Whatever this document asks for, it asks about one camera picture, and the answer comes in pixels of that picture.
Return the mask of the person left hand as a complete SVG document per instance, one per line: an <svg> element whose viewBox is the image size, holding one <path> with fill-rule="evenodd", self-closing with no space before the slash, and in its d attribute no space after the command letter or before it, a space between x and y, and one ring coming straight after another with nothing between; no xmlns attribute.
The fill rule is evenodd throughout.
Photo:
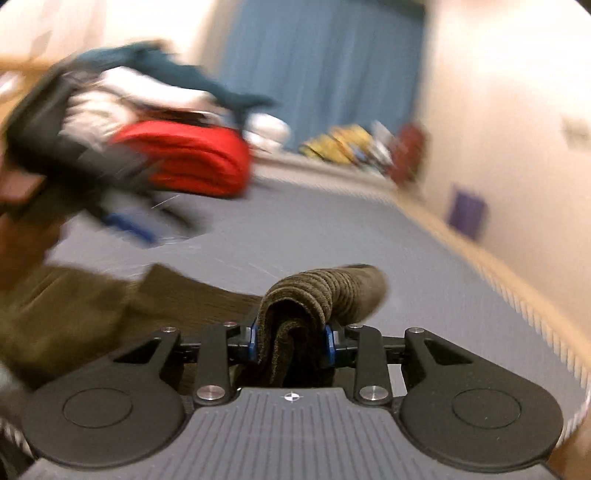
<svg viewBox="0 0 591 480"><path fill-rule="evenodd" d="M1 291L9 291L41 265L61 238L65 220L29 220L14 210L27 205L44 181L1 155Z"/></svg>

